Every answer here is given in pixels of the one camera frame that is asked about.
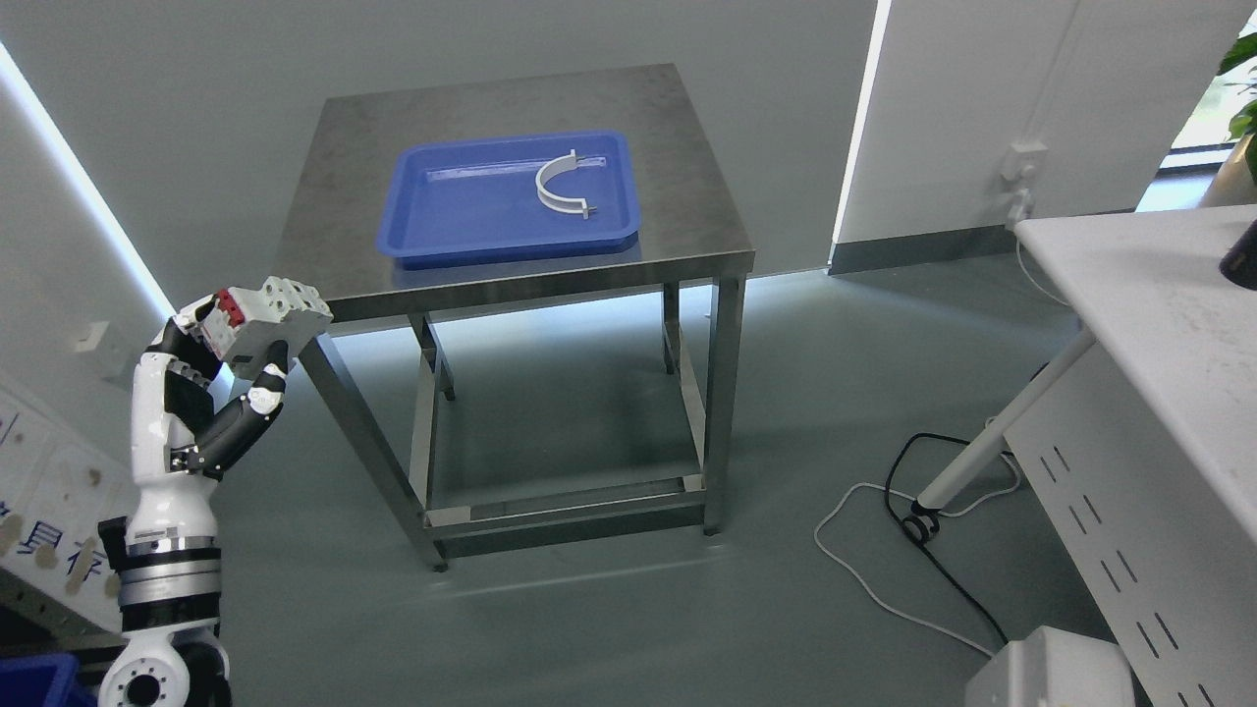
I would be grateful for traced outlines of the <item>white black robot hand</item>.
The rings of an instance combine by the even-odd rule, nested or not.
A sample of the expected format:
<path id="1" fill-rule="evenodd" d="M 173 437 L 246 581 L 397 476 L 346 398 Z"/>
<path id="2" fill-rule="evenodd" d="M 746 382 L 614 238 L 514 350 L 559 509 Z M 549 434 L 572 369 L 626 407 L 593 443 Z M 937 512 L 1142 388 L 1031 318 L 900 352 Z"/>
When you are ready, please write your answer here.
<path id="1" fill-rule="evenodd" d="M 256 350 L 250 387 L 222 408 L 207 386 L 230 364 L 214 340 L 246 315 L 233 291 L 180 309 L 140 351 L 132 377 L 131 470 L 140 503 L 123 532 L 131 556 L 205 548 L 217 536 L 207 497 L 275 421 L 287 398 L 289 346 Z"/>

